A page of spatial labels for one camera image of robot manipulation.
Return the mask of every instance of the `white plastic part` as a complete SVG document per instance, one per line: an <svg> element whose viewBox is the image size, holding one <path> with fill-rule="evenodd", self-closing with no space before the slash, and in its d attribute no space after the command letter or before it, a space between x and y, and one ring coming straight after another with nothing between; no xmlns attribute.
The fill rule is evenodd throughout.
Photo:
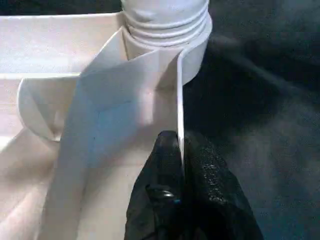
<svg viewBox="0 0 320 240"><path fill-rule="evenodd" d="M209 0L122 0L126 24L139 42L156 47L187 44L206 26Z"/></svg>
<svg viewBox="0 0 320 240"><path fill-rule="evenodd" d="M184 50L145 46L121 28L108 43L123 36L127 59L119 57L124 48L112 48L118 64L104 66L107 43L81 74L38 240L123 238L125 210L113 215L103 209L116 209L119 201L126 206L130 191L108 185L109 170L117 165L142 166L164 130L177 131L183 149L182 87L200 68L212 27L209 17L207 21L206 31ZM133 181L120 182L132 187ZM117 200L108 202L109 198ZM88 230L92 223L94 231Z"/></svg>
<svg viewBox="0 0 320 240"><path fill-rule="evenodd" d="M122 25L122 12L0 16L0 73L80 73Z"/></svg>
<svg viewBox="0 0 320 240"><path fill-rule="evenodd" d="M113 29L113 33L107 32L104 43L92 35L92 42L102 46L96 51L98 55L88 54L90 57L86 56L81 66L71 62L70 66L77 66L81 73L65 75L68 68L57 64L59 67L53 71L59 76L27 77L20 85L18 110L24 125L43 139L57 143L63 130L41 226L35 226L38 240L123 239L129 194L157 135L164 130L177 131L184 157L182 87L199 71L212 29L211 18L206 12L204 28L184 44L159 47L146 44L121 27L124 20L120 16L104 15L109 21L106 26ZM31 18L23 17L21 21L33 22ZM69 31L69 17L57 18L65 19L64 27ZM92 19L73 16L75 22L78 18L85 26L78 25L81 31L94 27ZM33 24L54 28L54 19L55 16L40 17ZM40 36L41 28L35 30ZM67 45L81 42L76 34L68 37ZM41 63L35 63L41 69ZM49 93L50 88L55 88L56 93ZM73 92L69 108L67 100ZM121 168L121 174L134 174L117 181L118 185L110 185L109 175L120 169L117 166L128 166L127 171Z"/></svg>

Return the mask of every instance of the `black nitrile glove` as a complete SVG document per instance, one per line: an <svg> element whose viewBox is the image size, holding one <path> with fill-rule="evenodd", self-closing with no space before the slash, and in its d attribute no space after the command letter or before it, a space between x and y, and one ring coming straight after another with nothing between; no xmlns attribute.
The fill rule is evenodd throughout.
<svg viewBox="0 0 320 240"><path fill-rule="evenodd" d="M162 132L137 178L125 240L262 240L237 178L213 145L185 136L185 179L177 134Z"/></svg>

